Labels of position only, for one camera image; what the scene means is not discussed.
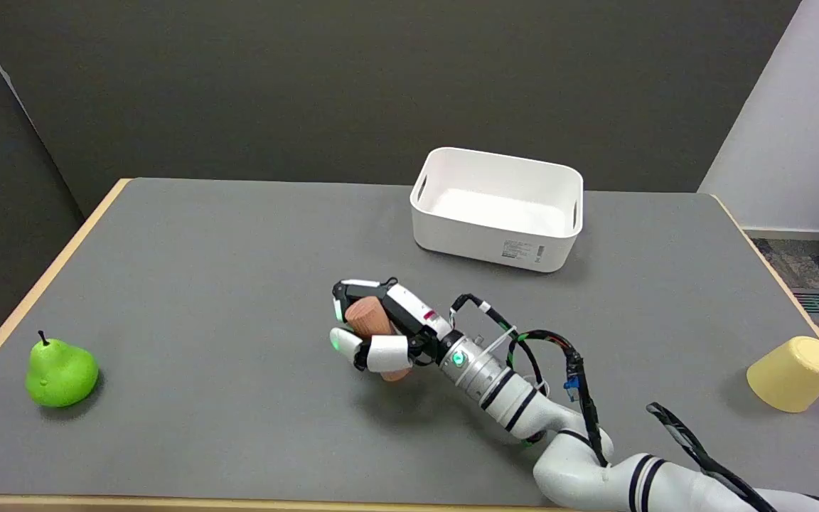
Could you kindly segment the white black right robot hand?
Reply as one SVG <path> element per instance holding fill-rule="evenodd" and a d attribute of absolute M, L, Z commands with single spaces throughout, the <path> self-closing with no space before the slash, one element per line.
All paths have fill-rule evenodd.
<path fill-rule="evenodd" d="M 441 363 L 453 327 L 391 277 L 384 282 L 345 279 L 332 289 L 341 328 L 329 331 L 333 349 L 358 370 L 393 375 Z"/>

